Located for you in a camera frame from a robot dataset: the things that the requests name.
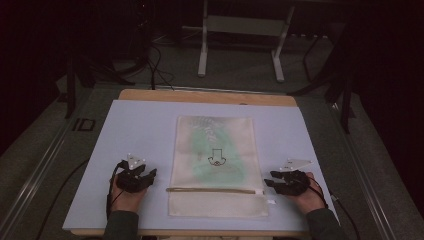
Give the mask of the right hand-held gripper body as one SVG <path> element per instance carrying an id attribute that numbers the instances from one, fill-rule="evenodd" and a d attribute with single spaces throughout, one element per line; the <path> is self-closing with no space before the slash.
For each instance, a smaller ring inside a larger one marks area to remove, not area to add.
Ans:
<path id="1" fill-rule="evenodd" d="M 288 158 L 283 166 L 282 179 L 287 187 L 285 195 L 299 196 L 310 186 L 310 181 L 304 168 L 312 164 L 311 160 Z"/>

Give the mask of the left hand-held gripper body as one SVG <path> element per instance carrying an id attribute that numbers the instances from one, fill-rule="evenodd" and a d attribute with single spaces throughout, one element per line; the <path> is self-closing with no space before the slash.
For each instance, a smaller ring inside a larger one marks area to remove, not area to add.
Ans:
<path id="1" fill-rule="evenodd" d="M 145 164 L 144 159 L 128 154 L 127 158 L 120 163 L 122 171 L 118 174 L 117 186 L 129 193 L 146 189 L 148 186 L 145 185 L 145 177 L 136 176 L 136 168 L 142 164 Z"/>

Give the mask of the aluminium floor rail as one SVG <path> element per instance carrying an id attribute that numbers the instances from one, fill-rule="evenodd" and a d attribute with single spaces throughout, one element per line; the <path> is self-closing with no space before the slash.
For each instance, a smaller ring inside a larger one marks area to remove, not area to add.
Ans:
<path id="1" fill-rule="evenodd" d="M 372 186 L 369 176 L 367 175 L 366 169 L 359 156 L 357 148 L 350 134 L 348 134 L 340 123 L 341 109 L 336 103 L 328 104 L 332 119 L 335 121 L 338 131 L 342 135 L 344 145 L 349 152 L 352 159 L 353 171 L 355 172 L 357 181 L 363 192 L 365 201 L 367 202 L 368 208 L 372 214 L 374 222 L 378 228 L 382 240 L 396 240 L 392 227 L 386 217 L 386 214 L 380 204 L 378 196 Z"/>
<path id="2" fill-rule="evenodd" d="M 53 138 L 49 147 L 43 154 L 40 162 L 37 164 L 35 170 L 31 173 L 30 177 L 26 180 L 23 187 L 18 193 L 17 198 L 14 200 L 11 209 L 7 212 L 6 217 L 0 224 L 0 240 L 9 240 L 12 232 L 17 223 L 22 218 L 33 197 L 38 191 L 45 175 L 53 164 L 56 156 L 63 145 L 65 136 L 72 125 L 72 120 L 68 119 L 61 126 L 58 133 Z"/>

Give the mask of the person's left hand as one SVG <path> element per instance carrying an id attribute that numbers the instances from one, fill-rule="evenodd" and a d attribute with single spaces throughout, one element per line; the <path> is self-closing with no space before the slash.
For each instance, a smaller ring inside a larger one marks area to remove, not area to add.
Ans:
<path id="1" fill-rule="evenodd" d="M 111 211 L 129 211 L 137 213 L 140 209 L 141 203 L 147 190 L 144 189 L 140 192 L 129 193 L 120 189 L 117 185 L 118 178 L 113 181 L 111 190 Z"/>

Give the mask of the black tripod stand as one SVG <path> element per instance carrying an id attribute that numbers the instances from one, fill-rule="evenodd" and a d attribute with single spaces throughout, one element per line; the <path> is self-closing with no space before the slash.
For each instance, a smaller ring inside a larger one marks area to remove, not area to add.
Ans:
<path id="1" fill-rule="evenodd" d="M 70 48 L 67 53 L 66 64 L 66 92 L 59 95 L 58 101 L 65 102 L 67 111 L 65 118 L 69 119 L 76 109 L 76 78 L 80 79 L 83 86 L 92 87 L 95 84 L 92 71 L 104 75 L 107 79 L 117 82 L 121 85 L 134 85 L 134 82 L 127 81 L 123 78 L 124 75 L 134 73 L 140 70 L 142 65 L 135 65 L 122 70 L 113 70 L 104 64 L 100 64 L 86 55 L 78 53 Z"/>
<path id="2" fill-rule="evenodd" d="M 329 87 L 324 94 L 327 103 L 335 105 L 342 98 L 340 124 L 343 130 L 349 134 L 349 115 L 352 95 L 352 59 L 345 57 L 343 45 L 348 40 L 345 33 L 341 33 L 335 41 L 332 51 L 326 59 L 323 67 L 306 87 L 292 92 L 288 96 L 302 96 L 323 85 Z"/>

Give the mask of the person's right hand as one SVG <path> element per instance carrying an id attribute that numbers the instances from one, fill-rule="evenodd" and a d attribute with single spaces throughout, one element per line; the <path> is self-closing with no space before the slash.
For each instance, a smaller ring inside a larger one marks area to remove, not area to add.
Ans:
<path id="1" fill-rule="evenodd" d="M 299 196 L 289 196 L 289 199 L 297 205 L 303 214 L 308 214 L 309 212 L 326 207 L 326 203 L 323 200 L 322 189 L 315 181 L 314 175 L 311 172 L 307 172 L 306 176 L 310 181 L 308 189 Z"/>

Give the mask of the white metal stand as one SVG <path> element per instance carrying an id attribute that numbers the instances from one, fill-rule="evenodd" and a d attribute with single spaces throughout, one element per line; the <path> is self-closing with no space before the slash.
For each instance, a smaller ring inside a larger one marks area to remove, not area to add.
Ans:
<path id="1" fill-rule="evenodd" d="M 284 20 L 244 18 L 232 16 L 210 15 L 208 0 L 203 0 L 202 45 L 200 50 L 197 75 L 206 76 L 208 59 L 208 33 L 233 33 L 277 37 L 279 42 L 271 51 L 271 60 L 277 82 L 284 82 L 285 77 L 281 64 L 281 51 L 288 35 L 289 26 L 295 11 L 295 5 L 289 4 Z"/>

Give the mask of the black rectangular floor frame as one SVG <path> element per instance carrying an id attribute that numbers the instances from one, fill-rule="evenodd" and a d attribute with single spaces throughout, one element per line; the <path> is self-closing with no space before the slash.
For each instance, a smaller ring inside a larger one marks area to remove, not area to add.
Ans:
<path id="1" fill-rule="evenodd" d="M 73 131 L 93 131 L 96 121 L 94 119 L 78 118 L 72 127 Z"/>

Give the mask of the green garment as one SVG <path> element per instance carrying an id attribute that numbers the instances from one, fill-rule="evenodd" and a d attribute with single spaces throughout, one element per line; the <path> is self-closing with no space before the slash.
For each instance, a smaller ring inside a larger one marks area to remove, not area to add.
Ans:
<path id="1" fill-rule="evenodd" d="M 245 166 L 229 131 L 197 127 L 191 134 L 194 176 L 205 185 L 235 186 L 245 180 Z"/>

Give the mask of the beige mesh zip bag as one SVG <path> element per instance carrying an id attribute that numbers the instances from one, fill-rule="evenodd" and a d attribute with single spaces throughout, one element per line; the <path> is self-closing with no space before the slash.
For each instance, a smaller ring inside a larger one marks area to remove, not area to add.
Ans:
<path id="1" fill-rule="evenodd" d="M 235 186 L 202 184 L 193 174 L 191 134 L 197 127 L 229 131 L 245 166 L 245 180 Z M 253 120 L 236 117 L 180 116 L 177 119 L 168 212 L 171 216 L 256 218 L 269 215 L 255 141 Z"/>

